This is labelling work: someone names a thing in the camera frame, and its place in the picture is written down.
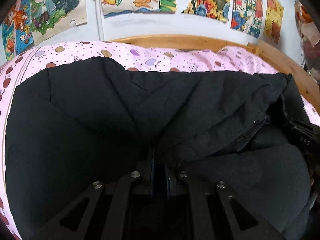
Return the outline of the white wall pipe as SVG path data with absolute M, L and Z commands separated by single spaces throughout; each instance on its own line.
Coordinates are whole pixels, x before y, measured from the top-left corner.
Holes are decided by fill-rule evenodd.
M 95 2 L 95 15 L 97 19 L 97 28 L 98 28 L 98 36 L 99 40 L 104 40 L 104 30 L 103 30 L 103 19 L 101 12 L 101 0 L 94 0 Z

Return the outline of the vacuum bag of clothes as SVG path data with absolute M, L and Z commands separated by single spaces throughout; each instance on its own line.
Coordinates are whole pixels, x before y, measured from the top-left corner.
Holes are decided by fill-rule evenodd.
M 303 50 L 305 69 L 319 84 L 319 29 L 300 1 L 295 1 L 295 20 Z

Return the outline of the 2024 dragon drawing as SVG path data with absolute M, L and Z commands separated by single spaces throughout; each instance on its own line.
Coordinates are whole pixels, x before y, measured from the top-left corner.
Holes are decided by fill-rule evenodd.
M 259 38 L 263 20 L 263 0 L 233 0 L 231 28 Z

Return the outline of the yellow bears drawing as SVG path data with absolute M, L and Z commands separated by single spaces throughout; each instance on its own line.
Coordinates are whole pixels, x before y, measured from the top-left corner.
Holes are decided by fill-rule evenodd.
M 264 36 L 270 38 L 275 44 L 280 39 L 281 24 L 284 7 L 278 0 L 267 0 Z

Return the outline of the blond boy drawing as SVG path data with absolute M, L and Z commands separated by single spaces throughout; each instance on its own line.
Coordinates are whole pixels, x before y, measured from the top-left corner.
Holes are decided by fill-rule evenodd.
M 35 45 L 71 27 L 87 23 L 85 0 L 30 0 Z

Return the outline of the orange girl drawing lower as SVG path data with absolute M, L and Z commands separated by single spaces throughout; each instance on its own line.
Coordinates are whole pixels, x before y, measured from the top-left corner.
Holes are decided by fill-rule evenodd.
M 30 0 L 17 0 L 1 24 L 5 58 L 10 61 L 31 44 Z

